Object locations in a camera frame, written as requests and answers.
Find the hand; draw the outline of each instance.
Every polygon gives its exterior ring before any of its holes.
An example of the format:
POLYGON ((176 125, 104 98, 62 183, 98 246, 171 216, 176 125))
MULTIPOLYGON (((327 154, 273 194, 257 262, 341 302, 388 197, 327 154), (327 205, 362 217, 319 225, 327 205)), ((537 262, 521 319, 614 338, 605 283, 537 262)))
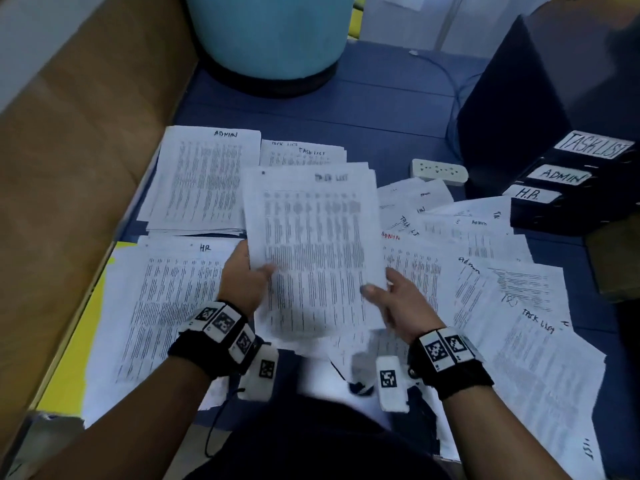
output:
POLYGON ((222 269, 218 299, 235 305, 251 319, 275 270, 276 266, 273 264, 249 269, 249 247, 245 239, 236 246, 222 269))
POLYGON ((360 292, 366 300, 379 307, 383 318, 398 337, 411 345, 421 335, 445 327, 411 281, 391 267, 387 268, 387 279, 391 282, 389 291, 368 284, 361 287, 360 292))

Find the blue table surface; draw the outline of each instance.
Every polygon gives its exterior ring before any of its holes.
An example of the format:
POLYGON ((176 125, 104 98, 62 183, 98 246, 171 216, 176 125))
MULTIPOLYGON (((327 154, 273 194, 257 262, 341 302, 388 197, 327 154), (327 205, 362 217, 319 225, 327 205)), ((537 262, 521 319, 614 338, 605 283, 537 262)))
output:
MULTIPOLYGON (((458 86, 487 64, 473 57, 421 54, 445 67, 458 86)), ((260 130, 264 139, 343 146, 348 161, 368 162, 382 186, 409 177, 414 158, 457 162, 444 140, 453 104, 452 85, 435 64, 410 55, 407 49, 360 41, 347 44, 331 81, 299 98, 248 96, 221 85, 199 68, 174 124, 248 128, 260 130)), ((464 199, 462 188, 451 190, 456 200, 464 199)), ((136 242, 146 234, 146 223, 138 221, 137 215, 135 209, 121 240, 136 242)), ((574 329, 607 355, 593 413, 605 471, 640 479, 637 371, 618 336, 614 307, 598 294, 583 240, 516 232, 527 236, 535 262, 564 268, 574 329)), ((242 408, 230 404, 224 416, 233 419, 240 414, 242 408)), ((233 421, 224 423, 229 426, 233 421)))

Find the electrical outlet socket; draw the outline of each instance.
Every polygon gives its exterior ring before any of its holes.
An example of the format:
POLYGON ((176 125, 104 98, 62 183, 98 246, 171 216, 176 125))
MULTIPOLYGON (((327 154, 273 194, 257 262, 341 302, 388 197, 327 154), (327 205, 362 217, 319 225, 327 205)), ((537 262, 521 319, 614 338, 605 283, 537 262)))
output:
POLYGON ((421 178, 427 182, 441 178, 447 185, 461 187, 468 180, 469 173, 462 165, 414 158, 411 161, 411 176, 421 178))

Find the dark clothing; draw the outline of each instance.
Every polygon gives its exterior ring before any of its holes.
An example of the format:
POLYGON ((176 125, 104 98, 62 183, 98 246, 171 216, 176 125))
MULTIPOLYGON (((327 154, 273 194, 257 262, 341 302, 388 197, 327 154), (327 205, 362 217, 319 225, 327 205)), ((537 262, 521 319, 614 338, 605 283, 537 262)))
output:
POLYGON ((265 475, 449 480, 429 455, 363 414, 299 395, 270 404, 186 480, 265 475))

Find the black wristband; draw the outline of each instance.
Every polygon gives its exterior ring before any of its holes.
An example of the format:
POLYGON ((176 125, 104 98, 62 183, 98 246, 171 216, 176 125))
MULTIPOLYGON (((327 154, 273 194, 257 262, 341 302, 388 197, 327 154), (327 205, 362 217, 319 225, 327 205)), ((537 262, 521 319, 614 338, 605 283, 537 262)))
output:
POLYGON ((190 319, 187 330, 180 333, 167 355, 193 362, 214 380, 236 372, 244 374, 263 343, 248 327, 240 310, 218 301, 190 319))
POLYGON ((441 401, 469 387, 493 386, 491 376, 476 359, 479 354, 475 347, 459 332, 444 330, 429 332, 414 340, 409 347, 410 374, 434 387, 441 401), (429 340, 420 340, 428 336, 431 336, 429 340))

